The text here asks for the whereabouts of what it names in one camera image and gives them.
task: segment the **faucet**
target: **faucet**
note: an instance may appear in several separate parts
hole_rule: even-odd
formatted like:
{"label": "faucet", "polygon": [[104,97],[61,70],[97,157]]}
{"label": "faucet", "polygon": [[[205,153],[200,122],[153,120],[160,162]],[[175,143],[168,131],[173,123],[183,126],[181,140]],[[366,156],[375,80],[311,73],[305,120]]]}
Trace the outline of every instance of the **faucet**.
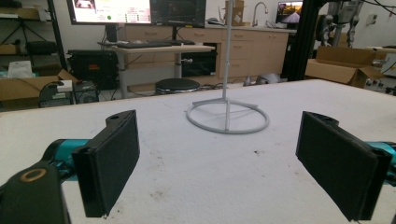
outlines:
{"label": "faucet", "polygon": [[264,2],[258,3],[258,4],[254,7],[253,23],[252,23],[252,25],[251,25],[252,27],[257,26],[257,24],[258,24],[258,22],[257,22],[257,20],[256,20],[256,11],[257,11],[257,6],[258,6],[259,4],[263,4],[263,5],[264,5],[264,7],[265,7],[265,14],[268,14],[268,7],[267,7],[267,5],[265,5]]}

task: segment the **stool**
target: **stool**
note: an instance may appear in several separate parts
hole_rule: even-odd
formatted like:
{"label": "stool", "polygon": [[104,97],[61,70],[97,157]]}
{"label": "stool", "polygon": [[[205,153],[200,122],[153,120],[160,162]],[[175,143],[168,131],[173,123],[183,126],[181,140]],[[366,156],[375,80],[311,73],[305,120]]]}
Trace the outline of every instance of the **stool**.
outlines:
{"label": "stool", "polygon": [[186,78],[167,78],[155,83],[155,91],[159,94],[173,94],[198,91],[201,84]]}

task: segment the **paper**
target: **paper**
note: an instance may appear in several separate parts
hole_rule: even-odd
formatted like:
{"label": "paper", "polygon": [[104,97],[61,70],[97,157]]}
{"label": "paper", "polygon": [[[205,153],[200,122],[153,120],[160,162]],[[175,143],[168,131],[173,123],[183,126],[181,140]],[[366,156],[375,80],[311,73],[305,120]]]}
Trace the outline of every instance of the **paper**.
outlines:
{"label": "paper", "polygon": [[8,77],[9,78],[33,77],[32,64],[30,63],[30,61],[9,63]]}
{"label": "paper", "polygon": [[381,73],[396,77],[396,53],[387,54],[386,63],[382,65]]}

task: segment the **table surface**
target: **table surface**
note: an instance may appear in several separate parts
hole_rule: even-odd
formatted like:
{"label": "table surface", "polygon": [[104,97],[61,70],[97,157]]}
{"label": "table surface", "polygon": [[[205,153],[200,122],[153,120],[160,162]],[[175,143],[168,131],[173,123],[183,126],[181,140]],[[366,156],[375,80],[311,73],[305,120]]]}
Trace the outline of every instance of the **table surface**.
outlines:
{"label": "table surface", "polygon": [[[192,102],[221,91],[0,113],[0,183],[39,161],[52,141],[93,138],[105,118],[135,109],[141,154],[120,198],[107,219],[85,218],[78,183],[64,182],[73,223],[349,223],[295,156],[302,112],[338,119],[364,141],[394,142],[396,97],[323,80],[229,89],[227,96],[258,105],[269,127],[231,135],[186,119]],[[224,116],[216,111],[195,116],[217,124]],[[249,114],[233,108],[231,126],[259,122]],[[370,223],[390,224],[395,211],[396,189],[384,185]]]}

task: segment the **keyboard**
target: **keyboard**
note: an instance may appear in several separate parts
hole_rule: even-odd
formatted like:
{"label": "keyboard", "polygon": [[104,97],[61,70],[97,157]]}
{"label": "keyboard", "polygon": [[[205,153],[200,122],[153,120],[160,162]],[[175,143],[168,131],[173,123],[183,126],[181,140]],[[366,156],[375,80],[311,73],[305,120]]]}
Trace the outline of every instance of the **keyboard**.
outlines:
{"label": "keyboard", "polygon": [[171,47],[170,43],[164,42],[147,42],[147,43],[117,43],[116,46],[120,49],[148,49]]}
{"label": "keyboard", "polygon": [[172,40],[172,39],[165,39],[165,40],[149,40],[149,43],[169,43],[173,46],[181,46],[181,45],[195,45],[192,40]]}

